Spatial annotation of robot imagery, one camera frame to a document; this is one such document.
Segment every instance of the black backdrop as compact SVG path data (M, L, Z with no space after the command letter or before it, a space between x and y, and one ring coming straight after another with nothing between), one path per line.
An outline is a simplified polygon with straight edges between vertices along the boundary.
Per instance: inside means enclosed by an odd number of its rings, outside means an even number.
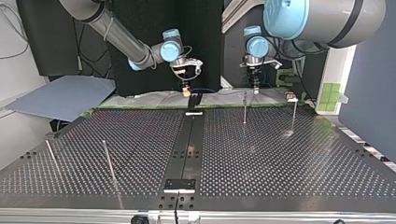
M218 91L223 67L223 6L223 0L116 0L114 12L132 34L149 46L163 42L163 31L179 29L183 44L193 46L191 57L204 62L203 73L191 83L192 88ZM168 63L156 70L135 72L126 56L108 46L119 95L181 90Z

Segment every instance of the white wall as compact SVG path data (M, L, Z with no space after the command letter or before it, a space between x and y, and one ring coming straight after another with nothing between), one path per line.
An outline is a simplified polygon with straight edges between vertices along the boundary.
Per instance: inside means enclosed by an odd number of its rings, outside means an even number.
M15 0L1 0L17 8ZM17 19L6 10L14 25ZM0 13L0 58L19 53L26 43L9 26ZM3 106L27 92L45 85L38 74L32 52L28 49L21 56L0 59L0 169L17 159L21 154L39 145L50 131L49 121L38 117L7 111Z

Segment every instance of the vertical metal pin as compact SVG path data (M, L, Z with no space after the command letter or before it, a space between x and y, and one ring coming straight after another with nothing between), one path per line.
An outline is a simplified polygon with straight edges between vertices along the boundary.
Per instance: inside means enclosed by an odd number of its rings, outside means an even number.
M245 97L244 97L244 124L248 123L248 93L245 92Z
M53 160L56 160L55 154L53 154L52 146L50 145L50 140L46 140L47 148L49 149L50 156Z
M293 121L291 122L291 131L294 133L294 122L296 120L296 114L297 114L297 104L298 101L294 103L294 110L293 110Z
M105 149L108 167L110 168L111 175L113 176L113 180L117 181L116 175L115 175L114 169L113 169L113 163L111 162L110 154L108 153L107 142L105 140L103 140L102 143L103 143L103 148Z
M293 110L293 120L295 120L295 119L296 119L296 113L297 113L297 104L298 104L298 101L294 103L294 110Z

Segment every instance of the wire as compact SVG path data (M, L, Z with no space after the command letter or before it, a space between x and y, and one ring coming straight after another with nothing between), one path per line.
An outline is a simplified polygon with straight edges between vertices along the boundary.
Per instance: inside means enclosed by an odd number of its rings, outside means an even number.
M184 54L186 56L192 52L192 46L184 46L183 49L189 49L189 51L187 51L187 53Z
M79 55L83 58L85 58L88 62L90 63L98 63L99 61L101 61L105 55L108 53L108 49L106 49L100 56L99 58L97 58L96 60L90 59L89 57L87 57L84 52L82 52L81 49L81 45L82 45L82 38L84 36L85 33L85 28L86 28L86 24L82 25L82 29L81 29L81 33L79 35L79 39L78 39L78 51L79 51Z
M151 69L152 69L152 70L157 69L157 64L158 64L158 63L157 63L157 60L156 60L155 57L154 57L154 51L152 51L152 48L151 48L149 45L143 43L143 41L139 40L139 42L146 48L146 50L149 51L150 56L151 56L151 60L154 61L154 65L151 66Z
M19 53L16 53L14 55L6 56L6 57L0 57L0 60L11 59L11 58L15 58L15 57L21 56L22 54L24 54L29 49L29 41L27 39L26 33L23 30L21 17L18 14L18 12L14 8L12 8L10 5L8 5L7 3L0 2L0 6L4 6L4 7L8 8L12 12L12 14L14 14L14 16L18 19L18 23L20 24L21 31L19 31L15 27L15 25L11 22L11 20L6 15L6 13L3 11L3 9L0 9L1 14L3 14L3 17L7 20L9 25L14 29L14 31L18 34L18 36L20 36L22 38L22 40L24 40L26 42L26 47L24 48L23 51L21 51Z
M230 93L219 93L217 91L213 91L213 90L206 89L206 88L196 88L196 89L193 89L191 92L194 92L194 91L210 91L210 92L218 94L218 95L234 95L234 94L237 94L237 93L246 92L246 91L250 91L250 90L234 91L234 92L230 92Z
M5 13L2 9L0 9L0 11L1 11L2 14L4 15L4 17L6 18L7 22L8 22L8 23L12 26L12 28L17 32L18 36L20 36L24 41L28 42L28 41L27 41L27 37L26 37L26 33L25 33L24 30L23 30L22 19L21 19L20 15L18 14L18 12L17 12L12 6L10 6L10 5L7 4L7 3L0 2L0 6L4 6L4 7L8 8L8 9L12 12L12 14L14 14L14 16L18 19L18 23L20 24L21 31L19 31L19 30L14 26L14 24L11 22L11 20L10 20L9 17L6 15L6 13Z
M305 51L305 50L300 49L300 48L296 45L296 43L295 43L294 40L291 40L291 44L293 45L293 47L294 47L297 51L299 51L299 52L302 53L302 54L308 54L308 55L309 55L309 54L320 54L320 53L323 53L323 52L327 51L327 50L325 50L325 49L320 49L320 50L318 50L318 51L308 52L308 51Z
M114 17L111 17L110 24L107 26L105 35L103 36L103 41L105 41L105 42L107 42L107 36L108 36L108 33L110 32L110 29L111 29L111 26L113 25L113 22L114 22Z
M1 57L0 60L3 60L3 59L11 59L11 58L15 58L15 57L21 56L21 55L24 54L28 49L29 49L29 44L26 45L26 48L25 48L23 51L21 51L21 52L19 52L19 53L17 53L17 54L14 54L14 55L7 56L7 57Z
M216 91L213 91L213 90L210 90L210 89L205 89L205 88L196 88L196 89L193 89L192 91L191 91L191 93L193 93L194 91L210 91L210 92L212 92L212 93L217 93Z
M185 77L180 77L180 76L178 76L178 75L176 74L176 71L175 71L175 69L174 69L173 67L171 67L171 69L172 69L172 73L175 75L175 77L177 77L178 79L180 79L180 80L182 80L182 81L191 81L191 80L194 80L194 79L198 78L198 76L201 75L201 74L195 74L194 77L185 78Z
M96 60L91 60L90 58L88 58L87 56L85 56L81 50L81 42L82 42L82 37L84 36L84 32L85 32L85 28L86 28L86 24L83 24L82 29L81 29L81 33L79 35L79 37L77 36L77 29L76 29L76 22L73 19L73 24L74 24L74 31L75 31L75 37L76 37L76 42L77 42L77 48L78 48L78 56L80 57L81 61L84 62L87 66L89 66L91 68L91 73L90 76L94 76L94 74L97 74L99 77L101 78L108 78L110 70L112 68L112 64L110 64L110 66L108 67L108 69L106 70L105 74L102 75L100 72L98 72L90 63L98 63L100 60L102 60L102 58L108 53L108 49L105 50L105 52L103 52L101 54L101 56L96 59Z
M111 68L113 68L113 64L110 64L110 66L108 67L106 75L105 75L105 79L108 79L108 77L110 76Z
M276 50L276 55L274 56L274 58L278 58L279 59L280 56L283 56L285 59L294 61L294 60L302 59L303 57L305 57L305 55L302 55L302 56L299 56L299 57L290 57L289 55L286 55L284 52L282 52L282 50L280 50L280 40L278 38L274 38L274 42L272 40L270 40L269 38L267 40L268 40L268 42L270 42L270 44Z
M314 98L312 98L311 94L309 94L309 91L307 90L304 82L303 82L303 76L301 75L300 69L297 65L297 63L295 63L296 66L296 73L297 73L297 77L300 79L301 85L304 88L304 91L306 92L306 94L308 95L309 99L312 101L312 104L314 104L315 107L317 107L317 103L314 101Z

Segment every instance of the perforated metal table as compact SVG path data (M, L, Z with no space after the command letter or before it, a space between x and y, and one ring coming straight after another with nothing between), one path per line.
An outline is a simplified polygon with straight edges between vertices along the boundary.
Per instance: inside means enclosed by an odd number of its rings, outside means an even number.
M43 144L1 171L0 207L396 214L396 174L325 118L243 113L97 111L50 141L57 160ZM168 179L195 180L195 193L165 194Z

